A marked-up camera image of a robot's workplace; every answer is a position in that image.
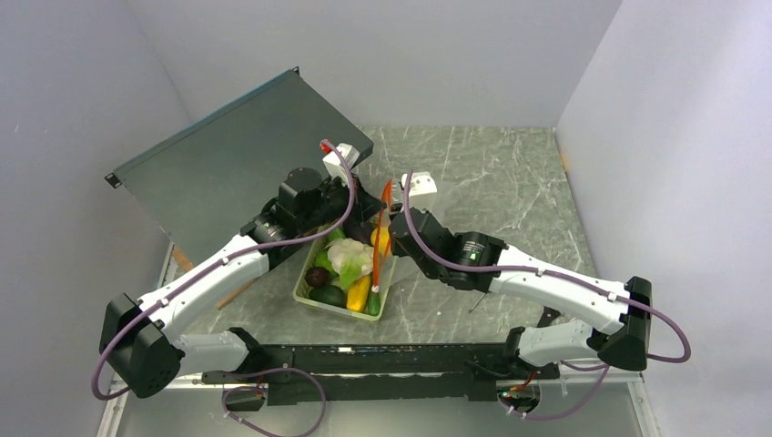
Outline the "clear zip bag orange zipper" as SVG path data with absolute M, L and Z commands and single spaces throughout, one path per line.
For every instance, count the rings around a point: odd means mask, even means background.
M 392 189 L 394 183 L 390 178 L 383 188 L 381 193 L 381 201 L 385 204 L 385 208 L 379 213 L 377 225 L 373 230 L 374 237 L 372 238 L 373 246 L 373 270 L 371 274 L 371 296 L 375 299 L 382 300 L 383 293 L 390 287 L 389 284 L 382 285 L 382 271 L 383 266 L 390 262 L 392 271 L 391 282 L 393 279 L 400 281 L 409 277 L 417 271 L 417 268 L 411 263 L 409 258 L 396 258 L 391 257 L 391 236 L 388 233 L 388 226 L 391 224 L 391 213 L 393 206 Z

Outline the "yellow corn cob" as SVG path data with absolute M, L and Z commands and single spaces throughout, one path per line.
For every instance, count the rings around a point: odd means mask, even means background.
M 352 282 L 347 290 L 346 309 L 364 312 L 371 291 L 371 275 L 364 275 Z

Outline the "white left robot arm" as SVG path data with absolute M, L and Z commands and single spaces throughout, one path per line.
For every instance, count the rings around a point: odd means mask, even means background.
M 200 371 L 254 380 L 262 366 L 260 345 L 245 330 L 186 335 L 186 328 L 302 245 L 346 224 L 360 225 L 385 207 L 355 175 L 323 178 L 311 168 L 291 170 L 277 196 L 222 249 L 167 286 L 137 300 L 121 294 L 107 304 L 97 366 L 109 365 L 140 399 L 160 392 L 177 376 Z

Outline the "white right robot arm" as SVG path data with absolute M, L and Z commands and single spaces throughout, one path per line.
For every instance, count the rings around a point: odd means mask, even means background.
M 389 233 L 392 253 L 411 258 L 428 279 L 457 290 L 532 300 L 573 317 L 566 325 L 512 329 L 501 356 L 510 376 L 522 378 L 534 368 L 580 358 L 597 358 L 625 371 L 646 369 L 649 280 L 588 277 L 480 232 L 451 233 L 431 213 L 416 208 L 393 214 Z

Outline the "dark purple eggplant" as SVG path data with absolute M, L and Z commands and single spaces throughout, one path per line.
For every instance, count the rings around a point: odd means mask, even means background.
M 371 244 L 371 234 L 373 231 L 374 227 L 370 222 L 362 224 L 347 222 L 343 225 L 343 232 L 348 239 L 357 240 L 365 245 Z

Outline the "white cauliflower with leaves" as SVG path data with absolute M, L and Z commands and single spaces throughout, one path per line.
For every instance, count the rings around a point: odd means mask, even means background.
M 352 282 L 373 271 L 374 247 L 354 239 L 338 239 L 329 248 L 329 259 L 347 290 Z

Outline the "green bell pepper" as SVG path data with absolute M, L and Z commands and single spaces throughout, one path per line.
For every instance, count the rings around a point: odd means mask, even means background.
M 333 265 L 329 259 L 329 248 L 332 245 L 332 243 L 338 239 L 345 239 L 345 233 L 341 228 L 334 229 L 329 235 L 328 240 L 325 244 L 322 245 L 321 251 L 317 254 L 317 256 L 314 259 L 313 266 L 315 268 L 323 268 L 329 272 L 329 274 L 332 277 L 335 277 L 338 275 L 338 273 L 333 268 Z

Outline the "dark red plum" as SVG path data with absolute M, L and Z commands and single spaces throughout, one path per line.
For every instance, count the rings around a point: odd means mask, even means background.
M 304 280 L 311 288 L 322 288 L 329 283 L 330 272 L 323 267 L 311 267 L 306 271 Z

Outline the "green cucumber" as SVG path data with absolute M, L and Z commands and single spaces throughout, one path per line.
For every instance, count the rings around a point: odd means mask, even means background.
M 394 262 L 389 261 L 385 263 L 379 272 L 378 284 L 371 287 L 369 292 L 366 311 L 367 314 L 379 318 L 382 313 L 382 305 L 385 300 L 386 293 L 391 286 L 391 276 L 394 269 Z

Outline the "dark green avocado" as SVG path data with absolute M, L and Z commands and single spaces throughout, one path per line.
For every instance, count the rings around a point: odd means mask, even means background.
M 310 300 L 337 308 L 345 309 L 347 305 L 346 292 L 334 285 L 311 289 L 308 297 Z

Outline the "light green plastic tray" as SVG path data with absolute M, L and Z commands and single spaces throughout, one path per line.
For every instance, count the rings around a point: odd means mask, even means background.
M 395 269 L 387 227 L 372 229 L 363 241 L 337 228 L 311 244 L 292 297 L 318 310 L 377 321 Z

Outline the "dark grey rack server chassis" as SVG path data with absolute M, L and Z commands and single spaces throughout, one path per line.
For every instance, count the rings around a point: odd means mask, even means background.
M 198 265 L 258 215 L 294 168 L 320 173 L 319 143 L 372 140 L 292 68 L 108 173 Z

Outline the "green handled screwdriver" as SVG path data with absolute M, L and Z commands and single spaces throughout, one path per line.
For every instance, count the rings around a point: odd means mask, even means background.
M 468 309 L 468 313 L 472 313 L 480 305 L 485 296 L 486 295 L 483 294 L 480 298 L 478 298 L 478 300 L 475 301 L 474 304 Z

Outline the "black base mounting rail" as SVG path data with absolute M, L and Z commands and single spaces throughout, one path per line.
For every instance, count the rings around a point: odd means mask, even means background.
M 517 361 L 503 342 L 260 344 L 234 371 L 205 371 L 205 384 L 259 384 L 269 406 L 316 401 L 464 398 L 495 401 L 508 382 L 556 380 L 557 365 Z

